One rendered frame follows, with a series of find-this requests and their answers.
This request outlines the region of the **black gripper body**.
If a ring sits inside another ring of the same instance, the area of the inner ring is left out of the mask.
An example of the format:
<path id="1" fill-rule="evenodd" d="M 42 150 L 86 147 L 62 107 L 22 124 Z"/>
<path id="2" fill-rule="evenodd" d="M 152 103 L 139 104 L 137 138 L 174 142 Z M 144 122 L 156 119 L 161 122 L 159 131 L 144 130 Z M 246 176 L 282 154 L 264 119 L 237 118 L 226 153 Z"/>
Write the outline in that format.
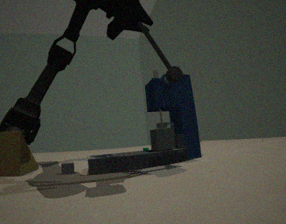
<path id="1" fill-rule="evenodd" d="M 122 3 L 124 0 L 90 0 L 93 4 L 93 9 L 101 9 L 106 12 L 106 17 L 112 18 L 113 21 L 108 24 L 107 37 L 114 40 L 123 30 L 116 31 L 118 23 L 126 17 L 125 14 L 121 13 Z"/>

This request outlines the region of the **blue arbor press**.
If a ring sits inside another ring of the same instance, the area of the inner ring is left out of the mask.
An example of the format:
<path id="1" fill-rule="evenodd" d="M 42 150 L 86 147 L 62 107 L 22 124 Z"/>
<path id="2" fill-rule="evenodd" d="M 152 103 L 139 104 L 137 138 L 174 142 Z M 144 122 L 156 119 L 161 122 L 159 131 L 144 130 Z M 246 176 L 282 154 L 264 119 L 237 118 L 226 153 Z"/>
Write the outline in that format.
<path id="1" fill-rule="evenodd" d="M 139 26 L 168 70 L 161 78 L 159 71 L 154 71 L 154 77 L 145 86 L 147 112 L 160 112 L 158 129 L 171 125 L 176 148 L 89 155 L 88 175 L 146 169 L 202 157 L 190 75 L 171 66 L 141 21 L 130 17 L 130 22 Z M 170 123 L 163 123 L 162 111 L 169 111 Z"/>

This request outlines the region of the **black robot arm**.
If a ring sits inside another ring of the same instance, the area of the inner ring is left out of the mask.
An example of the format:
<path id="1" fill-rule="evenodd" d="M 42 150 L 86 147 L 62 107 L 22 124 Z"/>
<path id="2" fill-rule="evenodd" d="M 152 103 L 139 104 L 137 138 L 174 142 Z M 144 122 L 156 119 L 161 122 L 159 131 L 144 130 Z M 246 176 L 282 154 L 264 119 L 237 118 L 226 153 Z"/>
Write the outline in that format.
<path id="1" fill-rule="evenodd" d="M 0 124 L 0 132 L 22 132 L 25 142 L 30 145 L 34 141 L 40 128 L 41 101 L 58 72 L 65 69 L 76 53 L 76 42 L 80 36 L 84 21 L 93 4 L 90 0 L 74 0 L 76 8 L 71 16 L 68 28 L 64 34 L 54 40 L 48 52 L 47 65 L 37 79 L 27 97 L 20 97 L 14 107 L 8 110 Z M 74 53 L 56 45 L 66 38 L 74 43 Z M 32 132 L 31 132 L 32 131 Z"/>

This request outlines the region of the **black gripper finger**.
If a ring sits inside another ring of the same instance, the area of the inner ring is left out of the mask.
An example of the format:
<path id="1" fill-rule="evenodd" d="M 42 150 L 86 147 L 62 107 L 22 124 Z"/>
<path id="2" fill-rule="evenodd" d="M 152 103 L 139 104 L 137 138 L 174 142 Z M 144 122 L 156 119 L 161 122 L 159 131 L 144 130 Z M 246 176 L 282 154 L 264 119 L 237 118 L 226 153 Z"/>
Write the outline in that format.
<path id="1" fill-rule="evenodd" d="M 138 25 L 132 24 L 130 22 L 130 16 L 124 17 L 119 23 L 116 28 L 116 31 L 119 30 L 131 30 L 136 32 L 142 32 Z"/>
<path id="2" fill-rule="evenodd" d="M 120 12 L 149 26 L 154 23 L 139 3 L 139 0 L 124 0 Z"/>

